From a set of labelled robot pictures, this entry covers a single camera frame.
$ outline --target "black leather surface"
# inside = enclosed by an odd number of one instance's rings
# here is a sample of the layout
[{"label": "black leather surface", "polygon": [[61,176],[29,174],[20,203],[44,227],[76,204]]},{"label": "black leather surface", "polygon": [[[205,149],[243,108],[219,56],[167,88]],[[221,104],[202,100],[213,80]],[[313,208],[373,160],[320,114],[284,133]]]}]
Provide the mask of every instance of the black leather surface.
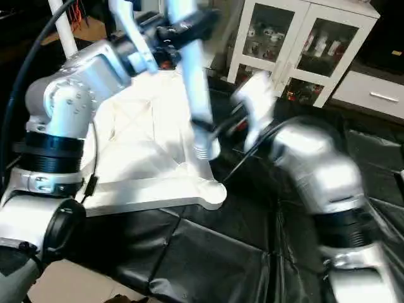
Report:
[{"label": "black leather surface", "polygon": [[[212,92],[226,114],[224,92]],[[339,113],[282,102],[278,119],[322,120],[358,163],[398,284],[404,289],[404,202],[400,132]],[[332,125],[330,129],[324,124]],[[222,145],[211,163],[220,180],[241,154]],[[71,259],[163,302],[321,302],[319,259],[311,219],[288,178],[265,158],[250,158],[227,184],[217,211],[192,205],[89,218]]]}]

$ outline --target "white drawer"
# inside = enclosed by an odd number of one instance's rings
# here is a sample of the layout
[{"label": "white drawer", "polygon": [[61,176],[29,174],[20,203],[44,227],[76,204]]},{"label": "white drawer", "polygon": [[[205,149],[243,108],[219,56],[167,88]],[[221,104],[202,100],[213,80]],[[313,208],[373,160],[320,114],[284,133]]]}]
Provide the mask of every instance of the white drawer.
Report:
[{"label": "white drawer", "polygon": [[404,118],[404,86],[366,74],[350,71],[333,98]]}]

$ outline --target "white cabinet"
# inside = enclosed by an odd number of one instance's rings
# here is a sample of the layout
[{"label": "white cabinet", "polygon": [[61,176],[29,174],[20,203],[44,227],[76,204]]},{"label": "white cabinet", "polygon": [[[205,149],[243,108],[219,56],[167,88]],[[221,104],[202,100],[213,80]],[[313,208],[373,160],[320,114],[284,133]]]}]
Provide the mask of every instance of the white cabinet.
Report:
[{"label": "white cabinet", "polygon": [[228,81],[267,70],[278,97],[322,107],[378,18],[357,0],[246,0]]}]

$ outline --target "white pole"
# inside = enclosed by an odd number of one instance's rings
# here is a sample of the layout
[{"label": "white pole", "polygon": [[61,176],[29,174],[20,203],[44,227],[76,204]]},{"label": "white pole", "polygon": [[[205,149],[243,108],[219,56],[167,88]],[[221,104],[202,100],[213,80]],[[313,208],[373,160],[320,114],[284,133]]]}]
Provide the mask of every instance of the white pole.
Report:
[{"label": "white pole", "polygon": [[[62,5],[62,0],[48,0],[50,10],[54,14]],[[56,28],[59,34],[59,39],[62,42],[64,55],[69,58],[77,52],[77,45],[74,41],[73,32],[71,31],[68,16],[63,13],[61,17],[56,21]]]}]

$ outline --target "robotic arm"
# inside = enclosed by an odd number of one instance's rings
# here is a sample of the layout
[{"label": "robotic arm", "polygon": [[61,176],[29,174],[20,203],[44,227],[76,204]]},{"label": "robotic arm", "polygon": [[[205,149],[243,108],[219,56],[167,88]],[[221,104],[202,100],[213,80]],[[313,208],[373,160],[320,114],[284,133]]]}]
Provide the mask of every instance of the robotic arm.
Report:
[{"label": "robotic arm", "polygon": [[[131,77],[146,70],[155,73],[163,63],[175,65],[182,57],[191,118],[211,124],[198,40],[218,15],[196,11],[192,3],[170,1],[170,21],[156,15],[136,24],[130,2],[110,0],[126,36],[83,49],[28,89],[27,136],[0,202],[1,303],[21,302],[42,273],[41,264],[60,258],[83,224],[85,209],[72,197],[83,183],[83,139],[101,102],[129,86]],[[235,94],[248,113],[246,151],[271,126],[275,98],[269,83],[259,73]],[[217,138],[200,125],[194,125],[194,132],[197,156],[215,158],[220,153]],[[368,296],[371,302],[398,302],[373,239],[356,165],[335,150],[326,134],[298,123],[274,134],[272,146],[272,161],[290,174],[316,223],[334,300],[351,303]]]},{"label": "robotic arm", "polygon": [[[249,136],[263,134],[272,122],[276,98],[270,85],[267,74],[258,73],[234,95],[248,111]],[[323,299],[398,303],[356,164],[328,134],[298,121],[284,125],[271,140],[270,160],[292,178],[315,223],[328,268],[324,279],[330,292]],[[247,137],[245,149],[251,145]]]},{"label": "robotic arm", "polygon": [[[131,77],[156,73],[167,63],[175,66],[182,58],[191,115],[212,122],[198,40],[210,34],[218,12],[198,11],[193,0],[171,0],[172,22],[153,15],[136,24],[130,1],[110,0],[109,6],[126,35],[81,50],[56,74],[27,90],[27,134],[16,148],[21,159],[0,202],[1,303],[20,303],[42,274],[42,263],[60,259],[81,229],[85,209],[73,197],[83,185],[84,139],[104,100],[128,87]],[[195,129],[200,158],[215,158],[220,152],[217,139],[208,135]]]}]

